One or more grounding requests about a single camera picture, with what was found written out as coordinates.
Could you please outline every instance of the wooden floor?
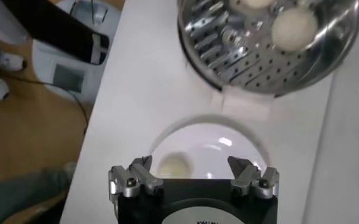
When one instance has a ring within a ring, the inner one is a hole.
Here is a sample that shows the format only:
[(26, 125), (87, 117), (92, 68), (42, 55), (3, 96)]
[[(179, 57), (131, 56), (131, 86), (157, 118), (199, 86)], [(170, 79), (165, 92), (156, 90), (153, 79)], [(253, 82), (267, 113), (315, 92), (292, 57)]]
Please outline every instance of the wooden floor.
[[(103, 1), (118, 9), (124, 5), (124, 0)], [(13, 75), (36, 80), (31, 66), (31, 44), (31, 41), (21, 46), (0, 43), (0, 47), (3, 51), (23, 55), (28, 61), (27, 69)], [(9, 85), (10, 95), (0, 102), (0, 181), (43, 167), (77, 161), (85, 127), (77, 104), (51, 93), (44, 86), (4, 80)], [(92, 107), (86, 107), (90, 113)], [(22, 223), (36, 209), (37, 206), (14, 215), (6, 223)]]

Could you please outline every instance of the egg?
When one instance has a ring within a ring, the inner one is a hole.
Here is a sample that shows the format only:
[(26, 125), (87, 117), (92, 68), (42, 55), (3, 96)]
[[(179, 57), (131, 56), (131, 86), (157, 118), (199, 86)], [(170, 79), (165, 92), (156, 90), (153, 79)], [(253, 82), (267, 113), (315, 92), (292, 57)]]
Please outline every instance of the egg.
[(262, 9), (265, 8), (271, 3), (274, 2), (274, 0), (240, 0), (241, 3), (246, 4), (248, 7), (253, 9)]
[(279, 49), (294, 52), (308, 46), (316, 36), (318, 20), (306, 7), (288, 9), (278, 15), (272, 25), (272, 42)]
[(174, 153), (161, 161), (158, 175), (162, 178), (190, 178), (191, 167), (183, 154)]

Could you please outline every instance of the metal bracket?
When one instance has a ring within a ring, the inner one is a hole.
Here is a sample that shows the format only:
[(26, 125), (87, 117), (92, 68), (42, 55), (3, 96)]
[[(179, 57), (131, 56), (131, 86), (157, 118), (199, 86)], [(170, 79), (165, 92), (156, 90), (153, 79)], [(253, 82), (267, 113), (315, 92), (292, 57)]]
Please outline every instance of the metal bracket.
[(108, 172), (109, 199), (116, 203), (117, 196), (137, 197), (140, 194), (141, 185), (145, 186), (147, 194), (161, 195), (163, 193), (163, 180), (149, 173), (152, 164), (152, 156), (133, 160), (128, 170), (123, 166), (113, 166)]
[(260, 178), (260, 171), (258, 167), (248, 164), (240, 176), (230, 182), (232, 187), (238, 190), (241, 197), (246, 196), (252, 183)]
[(248, 165), (252, 163), (248, 159), (236, 158), (233, 156), (228, 157), (228, 165), (235, 178), (238, 178)]
[(267, 167), (262, 178), (253, 184), (253, 188), (258, 198), (270, 199), (273, 195), (278, 197), (279, 173), (277, 169)]

